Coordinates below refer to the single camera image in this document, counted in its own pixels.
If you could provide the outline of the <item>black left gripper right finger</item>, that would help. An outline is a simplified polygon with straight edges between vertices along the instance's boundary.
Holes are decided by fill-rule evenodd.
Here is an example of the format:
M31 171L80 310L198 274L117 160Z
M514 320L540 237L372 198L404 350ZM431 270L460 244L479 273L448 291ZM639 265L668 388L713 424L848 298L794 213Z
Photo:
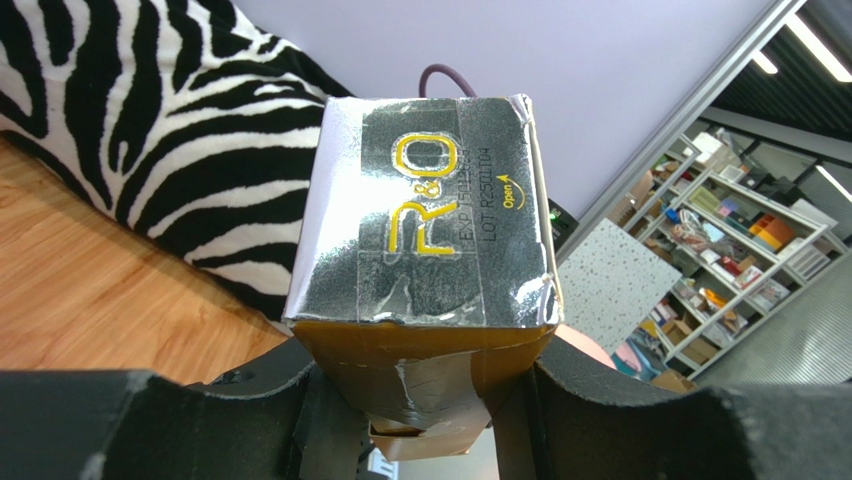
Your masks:
M851 387L679 394L549 343L493 421L503 479L847 479Z

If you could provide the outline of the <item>orange toothpaste box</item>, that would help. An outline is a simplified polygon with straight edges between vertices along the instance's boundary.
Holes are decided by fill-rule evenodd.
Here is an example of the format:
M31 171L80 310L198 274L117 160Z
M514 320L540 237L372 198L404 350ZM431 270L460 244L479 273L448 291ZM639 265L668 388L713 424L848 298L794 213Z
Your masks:
M564 318L531 99L333 98L283 317L392 461L466 453Z

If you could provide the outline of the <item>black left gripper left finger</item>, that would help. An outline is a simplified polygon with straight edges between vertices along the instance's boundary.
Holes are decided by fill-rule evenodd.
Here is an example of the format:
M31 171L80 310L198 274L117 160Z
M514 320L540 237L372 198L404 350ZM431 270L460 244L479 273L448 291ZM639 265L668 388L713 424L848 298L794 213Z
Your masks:
M208 384L5 371L5 479L353 479L366 420L288 340Z

